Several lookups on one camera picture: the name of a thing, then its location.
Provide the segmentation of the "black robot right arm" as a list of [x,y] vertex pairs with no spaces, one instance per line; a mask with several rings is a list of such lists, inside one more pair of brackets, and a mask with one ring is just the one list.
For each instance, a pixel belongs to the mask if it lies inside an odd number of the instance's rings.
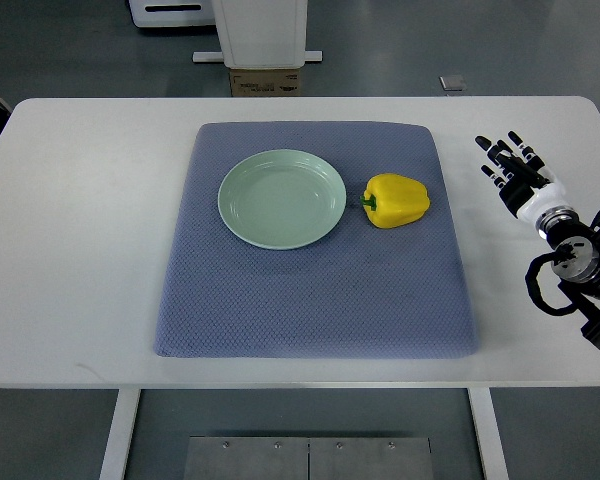
[[[581,333],[600,350],[600,210],[586,225],[572,208],[553,207],[540,215],[535,228],[551,251],[533,259],[525,275],[532,303],[554,317],[582,313],[587,322]],[[538,275],[545,265],[559,278],[558,289],[568,305],[553,307],[544,300]]]

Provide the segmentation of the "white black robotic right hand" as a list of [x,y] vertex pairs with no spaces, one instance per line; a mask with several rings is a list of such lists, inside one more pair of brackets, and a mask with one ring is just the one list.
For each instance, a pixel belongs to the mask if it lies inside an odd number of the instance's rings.
[[514,131],[509,140],[517,151],[504,140],[493,143],[484,136],[476,136],[490,165],[481,171],[499,190],[499,197],[508,211],[517,219],[534,223],[545,212],[564,206],[565,189],[544,161]]

